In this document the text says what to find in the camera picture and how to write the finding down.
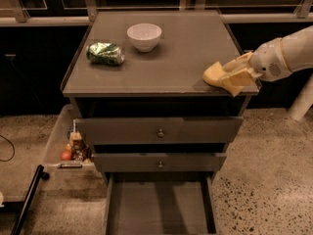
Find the drawer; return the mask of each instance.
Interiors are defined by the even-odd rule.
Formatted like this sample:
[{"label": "drawer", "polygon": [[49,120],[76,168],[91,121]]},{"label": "drawer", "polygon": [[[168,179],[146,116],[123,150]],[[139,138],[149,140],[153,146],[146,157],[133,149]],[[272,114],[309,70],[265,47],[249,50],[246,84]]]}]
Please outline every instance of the drawer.
[{"label": "drawer", "polygon": [[106,235],[218,234],[206,173],[112,173]]},{"label": "drawer", "polygon": [[68,144],[68,130],[73,121],[72,105],[65,105],[56,121],[44,150],[43,164],[45,166],[67,169],[81,168],[83,171],[94,170],[93,163],[82,161],[62,161],[61,154]]},{"label": "drawer", "polygon": [[242,117],[79,118],[89,145],[232,142]]},{"label": "drawer", "polygon": [[83,118],[232,117],[239,116],[247,103],[246,97],[240,95],[233,98],[161,93],[140,97],[79,97],[75,101]]},{"label": "drawer", "polygon": [[226,160],[225,153],[119,153],[93,157],[99,172],[218,171]]}]

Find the cabinet drawer front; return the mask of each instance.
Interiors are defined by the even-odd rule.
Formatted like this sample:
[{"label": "cabinet drawer front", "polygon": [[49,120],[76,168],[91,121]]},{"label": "cabinet drawer front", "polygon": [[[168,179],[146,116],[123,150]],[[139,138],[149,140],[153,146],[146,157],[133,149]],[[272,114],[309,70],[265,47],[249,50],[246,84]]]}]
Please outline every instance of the cabinet drawer front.
[{"label": "cabinet drawer front", "polygon": [[95,154],[100,172],[127,171],[218,171],[224,153],[210,154]]},{"label": "cabinet drawer front", "polygon": [[77,119],[89,145],[232,142],[241,117],[142,117]]}]

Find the gray cabinet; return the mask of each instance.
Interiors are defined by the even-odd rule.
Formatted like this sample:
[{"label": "gray cabinet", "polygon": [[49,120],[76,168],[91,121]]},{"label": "gray cabinet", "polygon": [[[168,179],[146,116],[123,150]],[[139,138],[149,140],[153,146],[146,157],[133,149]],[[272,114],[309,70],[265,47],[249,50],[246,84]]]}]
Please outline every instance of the gray cabinet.
[{"label": "gray cabinet", "polygon": [[[127,28],[137,23],[162,29],[150,53],[138,52],[127,39]],[[91,64],[85,49],[95,41],[124,46],[125,62],[119,67]],[[201,77],[214,62],[239,55],[215,11],[98,14],[68,70],[63,93],[73,105],[96,169],[105,178],[109,175],[106,234],[218,233],[210,181],[258,88],[247,87],[233,98]],[[149,202],[140,206],[147,195]],[[164,201],[167,196],[170,203]],[[203,204],[195,216],[204,217],[186,221],[181,202]],[[139,210],[131,211],[138,216],[127,218],[132,209]]]}]

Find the white bowl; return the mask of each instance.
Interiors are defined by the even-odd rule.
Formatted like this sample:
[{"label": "white bowl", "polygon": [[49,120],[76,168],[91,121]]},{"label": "white bowl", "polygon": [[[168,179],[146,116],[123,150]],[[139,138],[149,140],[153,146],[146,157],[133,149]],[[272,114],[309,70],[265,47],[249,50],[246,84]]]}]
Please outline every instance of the white bowl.
[{"label": "white bowl", "polygon": [[152,51],[157,46],[161,34],[161,28],[151,23],[139,23],[127,29],[131,43],[141,52]]}]

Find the cabinet top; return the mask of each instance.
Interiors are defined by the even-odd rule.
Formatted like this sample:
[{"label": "cabinet top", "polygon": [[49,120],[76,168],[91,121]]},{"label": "cabinet top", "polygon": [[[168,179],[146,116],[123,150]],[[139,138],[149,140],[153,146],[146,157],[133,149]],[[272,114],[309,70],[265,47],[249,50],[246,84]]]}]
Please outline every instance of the cabinet top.
[{"label": "cabinet top", "polygon": [[[133,24],[157,24],[162,29],[157,47],[136,50],[127,37]],[[86,47],[111,42],[125,49],[122,65],[91,64]],[[230,95],[207,85],[203,72],[213,63],[225,64],[240,56],[230,33],[216,11],[100,12],[65,83],[68,97],[134,95]],[[242,94],[257,94],[257,86]]]}]

